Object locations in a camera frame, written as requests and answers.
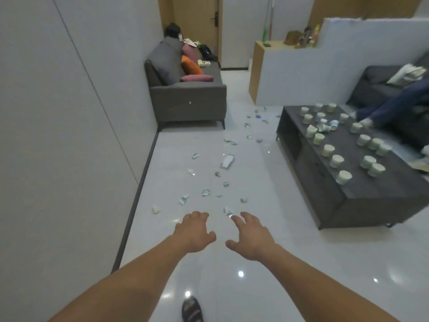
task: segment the coffee table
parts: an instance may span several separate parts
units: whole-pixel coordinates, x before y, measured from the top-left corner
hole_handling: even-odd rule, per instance
[[[316,126],[313,106],[307,106],[313,114],[312,125]],[[401,158],[390,152],[381,157],[375,151],[356,144],[360,134],[371,137],[370,130],[351,133],[355,122],[351,117],[340,124],[336,131],[325,134],[320,146],[306,138],[308,124],[300,116],[300,106],[285,106],[277,129],[280,142],[294,168],[297,178],[313,207],[310,212],[319,229],[340,227],[365,227],[402,223],[429,204],[429,183]],[[344,111],[337,107],[334,113],[321,110],[326,119],[338,119]],[[329,165],[330,158],[321,155],[323,146],[335,147],[334,154],[344,157],[339,169]],[[373,156],[386,171],[371,177],[360,167],[366,155]],[[335,179],[340,170],[346,170],[353,178],[346,185]]]

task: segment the baseboard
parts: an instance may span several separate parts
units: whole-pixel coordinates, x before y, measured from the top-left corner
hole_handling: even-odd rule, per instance
[[[249,71],[249,67],[247,67],[247,68],[222,68],[221,71]]]
[[[124,255],[126,242],[128,241],[128,236],[130,235],[131,225],[134,220],[134,215],[136,214],[137,204],[139,204],[140,195],[142,194],[143,184],[145,183],[147,170],[149,169],[149,164],[151,163],[152,155],[154,153],[155,145],[157,144],[159,132],[156,132],[154,140],[152,142],[151,150],[146,160],[145,167],[143,169],[142,178],[140,179],[139,186],[137,188],[136,196],[134,197],[134,201],[132,202],[130,214],[128,216],[128,220],[126,221],[126,226],[124,230],[124,234],[122,236],[121,244],[119,245],[118,253],[116,254],[115,263],[113,264],[113,268],[111,273],[114,273],[121,266],[122,257]]]

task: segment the dark gray sofa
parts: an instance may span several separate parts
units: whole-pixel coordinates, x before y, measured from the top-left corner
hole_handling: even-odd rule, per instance
[[[357,107],[378,106],[390,97],[397,96],[401,88],[386,82],[405,64],[369,66],[354,89],[348,103]],[[429,52],[415,62],[429,70]],[[410,112],[389,124],[405,141],[422,148],[429,144],[429,97],[423,97]]]
[[[227,86],[222,83],[217,62],[203,68],[213,82],[180,82],[183,43],[165,37],[145,61],[152,105],[159,129],[171,121],[221,121],[225,129]]]

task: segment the black bag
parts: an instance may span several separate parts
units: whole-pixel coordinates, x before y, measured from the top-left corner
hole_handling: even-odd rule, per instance
[[[212,53],[212,51],[207,45],[201,45],[199,47],[199,50],[200,50],[200,53],[202,54],[203,60],[217,62],[218,57]]]
[[[173,38],[179,38],[179,35],[182,33],[180,27],[176,25],[175,23],[171,23],[165,28],[164,35],[173,37]]]

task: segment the glossy floor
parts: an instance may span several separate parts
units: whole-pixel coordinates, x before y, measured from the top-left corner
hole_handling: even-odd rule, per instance
[[[181,321],[185,295],[201,303],[206,322],[303,321],[286,292],[259,263],[246,261],[224,242],[238,239],[223,214],[249,211],[291,253],[376,303],[401,321],[426,321],[429,314],[429,212],[392,229],[385,227],[319,231],[293,173],[275,141],[279,107],[260,111],[248,94],[248,72],[222,72],[228,86],[224,131],[220,123],[171,127],[159,134],[122,264],[173,232],[194,210],[210,213],[208,228],[217,242],[185,257],[167,283],[151,321]],[[223,142],[229,137],[238,142]],[[195,160],[192,154],[199,153]],[[219,168],[235,155],[229,170]],[[193,169],[194,176],[187,169]],[[223,182],[230,182],[228,188]],[[201,191],[211,195],[202,197]],[[179,205],[182,195],[190,197]],[[247,197],[247,203],[240,198]],[[161,211],[154,215],[152,205]]]

